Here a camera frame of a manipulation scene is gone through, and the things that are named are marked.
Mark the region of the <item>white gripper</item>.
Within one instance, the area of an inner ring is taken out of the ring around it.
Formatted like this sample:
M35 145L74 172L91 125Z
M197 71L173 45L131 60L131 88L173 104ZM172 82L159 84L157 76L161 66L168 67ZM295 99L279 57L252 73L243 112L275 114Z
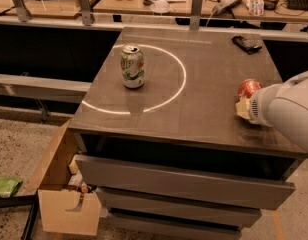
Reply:
M236 103L236 113L252 124L271 127L268 107L279 91L279 85L271 85L255 91L250 100L245 98Z

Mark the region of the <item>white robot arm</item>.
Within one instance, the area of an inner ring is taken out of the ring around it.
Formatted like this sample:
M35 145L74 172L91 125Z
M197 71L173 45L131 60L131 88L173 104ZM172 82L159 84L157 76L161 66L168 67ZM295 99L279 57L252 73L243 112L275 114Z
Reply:
M275 128L308 153L308 71L241 96L236 113L251 124Z

